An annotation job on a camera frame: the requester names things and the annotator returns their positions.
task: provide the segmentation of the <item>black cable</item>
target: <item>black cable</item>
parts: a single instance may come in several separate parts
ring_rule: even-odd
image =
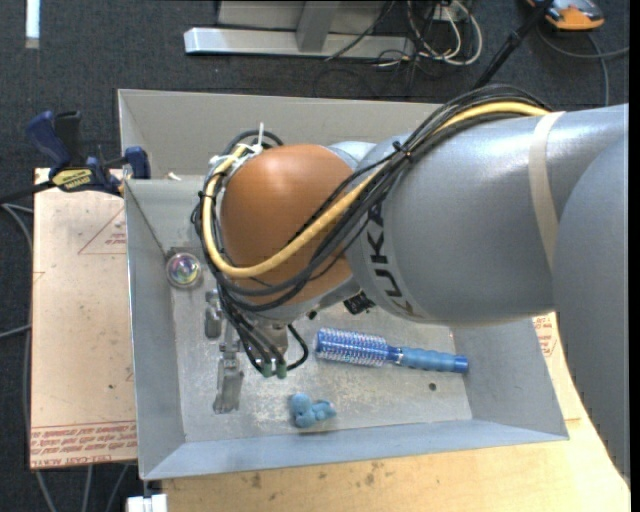
[[[540,4],[537,4],[536,7],[534,7],[533,13],[531,13],[524,24],[509,34],[509,37],[502,45],[502,48],[500,48],[498,53],[496,53],[489,63],[487,69],[482,73],[482,75],[480,75],[480,78],[478,78],[478,81],[473,86],[474,89],[486,85],[493,78],[493,75],[495,75],[500,67],[505,63],[509,58],[509,55],[511,55],[511,53],[522,44],[526,35],[544,17],[546,10],[551,7],[553,2],[554,0],[544,0]]]
[[[544,35],[542,34],[542,31],[540,30],[540,27],[537,27],[536,33],[538,34],[538,37],[540,37],[542,42],[546,44],[549,48],[555,50],[558,53],[561,53],[562,55],[566,55],[567,57],[572,57],[574,59],[613,59],[614,57],[621,57],[629,53],[628,46],[625,46],[624,48],[620,48],[618,50],[614,50],[611,52],[605,52],[605,53],[602,53],[600,49],[597,49],[596,53],[591,53],[591,54],[568,52],[566,50],[563,50],[559,46],[554,45],[551,41],[549,41],[549,39],[544,37]]]
[[[395,4],[395,1],[389,2],[387,5],[387,8],[380,12],[376,20],[371,25],[369,25],[364,32],[362,32],[358,37],[356,37],[353,41],[351,41],[349,44],[344,46],[342,49],[338,50],[333,55],[327,57],[325,59],[325,62],[341,57],[342,55],[347,53],[349,50],[351,50],[354,46],[356,46],[360,41],[362,41],[366,36],[368,36],[373,31],[373,29],[376,28],[382,22],[382,20],[384,20],[389,15],[391,10],[393,9],[394,4]]]
[[[11,194],[4,195],[0,197],[0,205],[5,203],[10,203],[16,199],[20,199],[22,197],[30,196],[36,194],[38,192],[42,192],[43,190],[48,190],[50,188],[55,187],[53,183],[50,181],[46,181],[44,183],[39,183],[37,185],[31,185],[29,188],[25,188],[22,190],[17,190],[16,192],[11,192]]]
[[[289,366],[287,366],[287,370],[290,371],[290,370],[294,370],[295,368],[298,368],[298,366],[301,366],[307,360],[307,358],[309,357],[309,346],[304,341],[302,336],[300,336],[298,331],[296,331],[293,324],[287,325],[287,328],[289,329],[289,332],[293,335],[293,337],[296,339],[296,341],[300,344],[300,347],[302,348],[302,357],[298,359],[295,363],[292,363]]]
[[[596,40],[591,37],[591,34],[587,34],[587,38],[593,46],[593,49],[596,51],[596,55],[598,60],[600,61],[600,67],[602,68],[602,79],[603,79],[603,89],[604,89],[604,100],[603,105],[605,107],[609,106],[609,67],[607,66],[607,61],[604,57],[602,57],[602,52],[600,51],[600,47]]]
[[[511,87],[505,87],[505,86],[500,86],[500,85],[492,85],[492,86],[488,86],[486,88],[484,92],[484,94],[486,95],[486,101],[493,101],[494,96],[499,95],[499,93],[504,92],[505,90],[510,91],[514,97],[517,96],[516,92],[514,91],[514,88]],[[478,96],[480,95],[480,92],[474,91],[471,93],[467,93],[466,95],[463,95],[461,98],[466,100],[466,102],[470,105],[475,105],[478,104],[479,102],[477,101]],[[526,93],[520,93],[520,95],[523,98],[529,98],[529,96]],[[529,100],[529,102],[531,104],[538,104],[536,100]],[[450,118],[451,116],[453,116],[455,114],[456,110],[452,110],[451,112],[448,113],[447,116],[444,116],[443,119],[446,120],[448,118]],[[314,214],[315,217],[318,216],[318,214],[321,213],[320,211],[316,212]],[[331,236],[330,235],[328,238],[326,238],[326,241],[330,241],[331,240]],[[277,299],[276,301],[272,301],[268,304],[262,304],[262,305],[254,305],[254,304],[248,304],[245,302],[240,302],[239,306],[245,309],[248,309],[252,312],[260,312],[260,311],[266,311],[272,307],[277,307],[278,305],[283,304],[284,302],[286,302],[286,300],[289,300],[290,298],[292,298],[293,296],[295,296],[295,294],[297,292],[299,292],[303,286],[301,286],[301,284],[303,285],[303,281],[306,281],[310,278],[310,272],[309,270],[311,270],[311,268],[313,268],[313,270],[315,270],[315,268],[317,268],[318,263],[316,263],[315,265],[312,263],[310,265],[310,267],[307,267],[305,270],[301,271],[297,276],[294,276],[293,278],[280,283],[279,285],[276,285],[276,287],[272,287],[270,289],[266,289],[266,290],[247,290],[247,289],[242,289],[240,287],[235,286],[232,282],[230,282],[228,279],[225,278],[225,276],[220,275],[220,279],[221,281],[223,281],[223,284],[228,285],[228,287],[235,293],[239,293],[239,294],[244,294],[247,296],[265,296],[265,295],[271,295],[273,293],[276,293],[278,291],[281,291],[283,289],[285,289],[286,287],[290,286],[290,285],[296,285],[294,289],[291,289],[287,294],[285,294],[284,296],[280,297],[279,299]]]
[[[465,121],[459,121],[442,128],[444,123],[449,119],[452,119],[469,108],[497,101],[519,101],[535,106],[540,106],[541,103],[539,100],[521,89],[495,84],[479,90],[470,91],[469,93],[461,95],[437,109],[431,116],[421,123],[421,125],[407,138],[404,144],[396,143],[394,146],[395,151],[385,157],[381,168],[378,167],[381,165],[380,163],[376,163],[365,168],[366,170],[373,170],[378,167],[376,170],[376,177],[364,187],[358,200],[354,201],[346,208],[341,217],[336,221],[333,228],[322,239],[319,246],[314,251],[308,265],[292,278],[273,286],[267,286],[261,290],[246,289],[244,287],[237,286],[231,279],[215,268],[215,265],[213,265],[210,258],[207,258],[208,264],[218,280],[223,311],[241,335],[241,341],[245,348],[245,352],[256,369],[259,371],[261,370],[259,365],[257,365],[255,358],[253,358],[251,347],[255,348],[257,351],[260,351],[262,348],[264,352],[267,352],[267,350],[274,352],[275,347],[269,346],[270,343],[268,340],[261,339],[262,336],[258,335],[257,331],[252,332],[253,328],[251,324],[244,319],[244,314],[247,312],[259,313],[268,311],[291,300],[311,279],[313,279],[313,272],[315,272],[321,265],[324,265],[327,258],[332,255],[334,255],[334,257],[333,261],[329,263],[329,268],[333,266],[337,262],[337,258],[344,254],[348,245],[353,243],[364,229],[363,226],[366,225],[366,222],[362,222],[363,217],[368,214],[374,205],[380,204],[380,202],[386,198],[386,195],[392,189],[399,177],[404,172],[411,169],[413,163],[417,159],[422,158],[433,148],[437,147],[445,140],[455,136],[461,130],[468,129],[479,123],[519,116],[519,114],[511,113],[490,113],[476,116]],[[354,173],[356,175],[355,177],[347,178],[338,187],[336,187],[334,192],[330,195],[330,198],[328,198],[323,205],[313,213],[309,221],[312,222],[321,215],[346,186],[353,183],[356,178],[364,176],[365,169],[357,171]],[[200,218],[197,214],[192,215],[192,218],[196,221],[194,222],[196,230],[202,238],[201,226],[198,225]],[[353,235],[354,230],[359,223],[360,229],[355,235]],[[212,229],[216,229],[215,223],[212,222],[212,224]],[[347,247],[344,247],[344,242],[347,240],[347,237],[349,237],[349,242]],[[336,257],[335,252],[338,249],[340,249],[340,253]],[[283,291],[283,293],[262,304],[255,304],[240,299],[240,296],[267,296],[278,293],[278,291]],[[300,364],[302,363],[296,362],[294,363],[294,367],[299,366]]]

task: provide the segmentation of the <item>orange object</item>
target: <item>orange object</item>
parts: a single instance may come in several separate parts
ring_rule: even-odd
[[[238,266],[250,266],[278,252],[351,172],[340,157],[312,144],[268,149],[249,160],[229,181],[221,203],[222,237],[231,260]],[[277,284],[304,269],[332,225],[260,279]],[[322,273],[332,260],[329,258],[314,275]],[[329,272],[310,281],[289,303],[326,293],[350,275],[346,258],[340,257]],[[252,280],[236,282],[247,288],[260,288]],[[264,303],[273,298],[251,300]]]

